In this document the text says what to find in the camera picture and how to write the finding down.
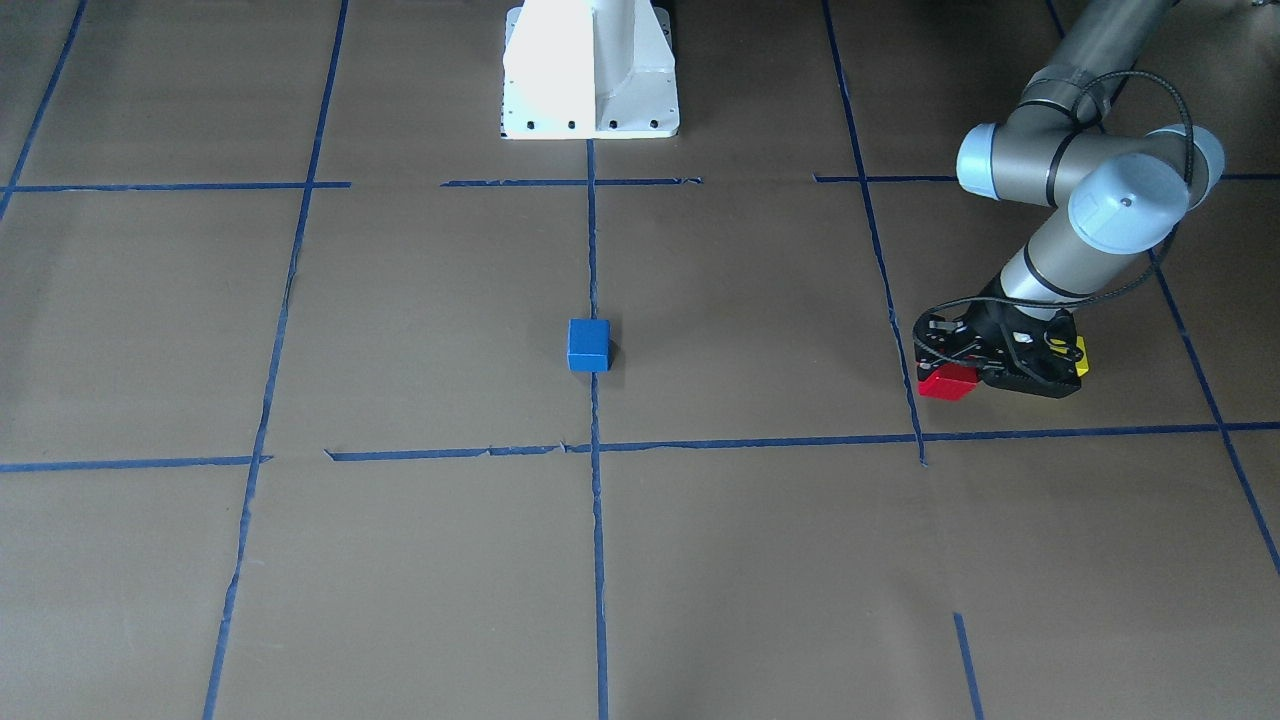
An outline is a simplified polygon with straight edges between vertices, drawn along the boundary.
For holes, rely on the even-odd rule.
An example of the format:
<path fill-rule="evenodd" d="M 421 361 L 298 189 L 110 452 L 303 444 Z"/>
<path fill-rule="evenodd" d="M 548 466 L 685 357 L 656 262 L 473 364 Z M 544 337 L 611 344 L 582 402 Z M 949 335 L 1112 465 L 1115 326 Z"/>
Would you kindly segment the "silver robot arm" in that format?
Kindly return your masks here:
<path fill-rule="evenodd" d="M 956 159 L 960 186 L 977 196 L 1043 206 L 1044 224 L 977 295 L 915 320 L 916 388 L 956 401 L 977 386 L 1064 398 L 1088 373 L 1074 313 L 1147 281 L 1117 277 L 1152 249 L 1167 252 L 1185 215 L 1221 181 L 1220 140 L 1190 118 L 1160 76 L 1178 122 L 1140 137 L 1100 124 L 1170 1 L 1093 1 L 1006 122 L 973 128 Z"/>

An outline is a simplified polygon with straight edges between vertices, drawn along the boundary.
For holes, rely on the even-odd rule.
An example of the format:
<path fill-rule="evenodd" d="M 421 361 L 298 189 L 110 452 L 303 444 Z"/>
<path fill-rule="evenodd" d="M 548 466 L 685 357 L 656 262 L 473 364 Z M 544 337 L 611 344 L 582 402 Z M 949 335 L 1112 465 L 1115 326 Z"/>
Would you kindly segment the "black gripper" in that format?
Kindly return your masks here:
<path fill-rule="evenodd" d="M 932 307 L 911 328 L 916 373 L 945 363 L 973 366 L 979 386 L 1046 398 L 1082 388 L 1074 369 L 1076 337 L 1075 318 L 1065 307 L 1046 306 L 1033 315 L 991 296 Z"/>

